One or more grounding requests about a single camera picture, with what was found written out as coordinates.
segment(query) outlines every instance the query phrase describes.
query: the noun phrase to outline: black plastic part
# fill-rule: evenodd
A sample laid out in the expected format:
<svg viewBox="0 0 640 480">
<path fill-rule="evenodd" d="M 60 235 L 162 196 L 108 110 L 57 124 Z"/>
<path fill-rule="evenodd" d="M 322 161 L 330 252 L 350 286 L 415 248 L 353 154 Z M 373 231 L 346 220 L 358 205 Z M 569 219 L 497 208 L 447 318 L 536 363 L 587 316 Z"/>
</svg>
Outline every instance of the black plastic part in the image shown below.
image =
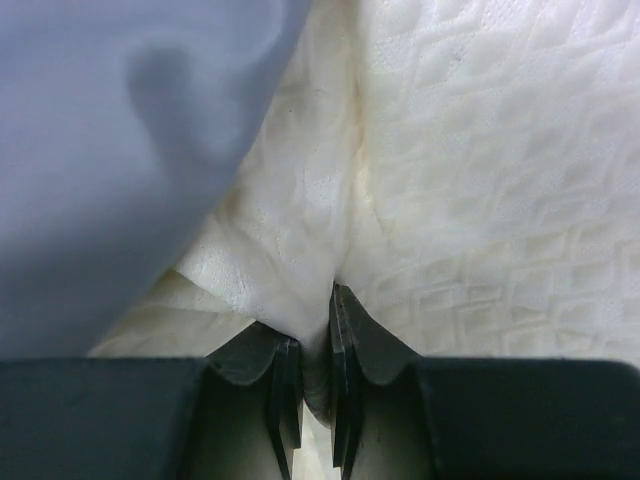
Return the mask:
<svg viewBox="0 0 640 480">
<path fill-rule="evenodd" d="M 0 478 L 289 479 L 298 362 L 254 324 L 208 359 L 0 363 Z"/>
<path fill-rule="evenodd" d="M 340 286 L 330 327 L 344 479 L 640 479 L 628 365 L 420 357 Z"/>
</svg>

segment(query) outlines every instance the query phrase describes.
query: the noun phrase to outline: textured white fabric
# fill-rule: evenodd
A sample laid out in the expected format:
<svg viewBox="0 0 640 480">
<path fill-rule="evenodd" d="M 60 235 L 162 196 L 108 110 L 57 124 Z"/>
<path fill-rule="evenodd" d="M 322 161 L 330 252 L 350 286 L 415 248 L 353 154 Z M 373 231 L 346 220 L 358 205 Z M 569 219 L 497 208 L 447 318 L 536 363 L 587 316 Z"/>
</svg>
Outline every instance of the textured white fabric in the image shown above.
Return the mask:
<svg viewBox="0 0 640 480">
<path fill-rule="evenodd" d="M 316 0 L 177 267 L 201 290 L 161 285 L 101 351 L 212 350 L 247 320 L 151 322 L 225 309 L 205 292 L 308 346 L 337 275 L 421 353 L 638 364 L 639 127 L 634 0 Z"/>
</svg>

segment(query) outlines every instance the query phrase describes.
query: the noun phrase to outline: pinched fabric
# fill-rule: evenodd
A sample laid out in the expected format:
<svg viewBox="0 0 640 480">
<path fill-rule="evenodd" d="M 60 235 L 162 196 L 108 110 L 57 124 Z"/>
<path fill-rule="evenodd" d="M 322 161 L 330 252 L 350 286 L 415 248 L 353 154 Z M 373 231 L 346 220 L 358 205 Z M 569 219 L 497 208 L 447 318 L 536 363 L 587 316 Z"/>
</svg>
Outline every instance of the pinched fabric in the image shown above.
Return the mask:
<svg viewBox="0 0 640 480">
<path fill-rule="evenodd" d="M 309 346 L 337 278 L 423 354 L 640 364 L 640 3 L 316 0 L 177 271 L 98 350 Z"/>
</svg>

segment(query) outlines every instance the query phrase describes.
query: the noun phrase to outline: white fabric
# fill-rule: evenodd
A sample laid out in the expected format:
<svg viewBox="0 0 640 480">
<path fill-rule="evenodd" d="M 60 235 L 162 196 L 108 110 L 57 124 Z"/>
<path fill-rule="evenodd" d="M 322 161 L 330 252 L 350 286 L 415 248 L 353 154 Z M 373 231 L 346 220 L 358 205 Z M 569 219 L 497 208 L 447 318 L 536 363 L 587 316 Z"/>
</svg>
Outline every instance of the white fabric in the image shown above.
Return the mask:
<svg viewBox="0 0 640 480">
<path fill-rule="evenodd" d="M 309 346 L 337 276 L 424 354 L 640 364 L 639 127 L 634 0 L 316 0 L 177 267 L 201 290 L 156 292 L 201 313 L 99 350 L 206 353 L 244 317 Z"/>
</svg>

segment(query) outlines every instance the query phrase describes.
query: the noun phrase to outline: light blue cloth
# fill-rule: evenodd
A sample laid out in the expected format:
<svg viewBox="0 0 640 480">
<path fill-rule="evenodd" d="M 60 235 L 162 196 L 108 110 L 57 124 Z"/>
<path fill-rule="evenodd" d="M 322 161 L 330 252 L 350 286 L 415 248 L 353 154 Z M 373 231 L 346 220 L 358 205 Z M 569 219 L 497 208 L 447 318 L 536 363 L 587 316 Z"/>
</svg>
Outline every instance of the light blue cloth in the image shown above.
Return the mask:
<svg viewBox="0 0 640 480">
<path fill-rule="evenodd" d="M 0 357 L 86 353 L 232 182 L 309 0 L 0 0 Z"/>
</svg>

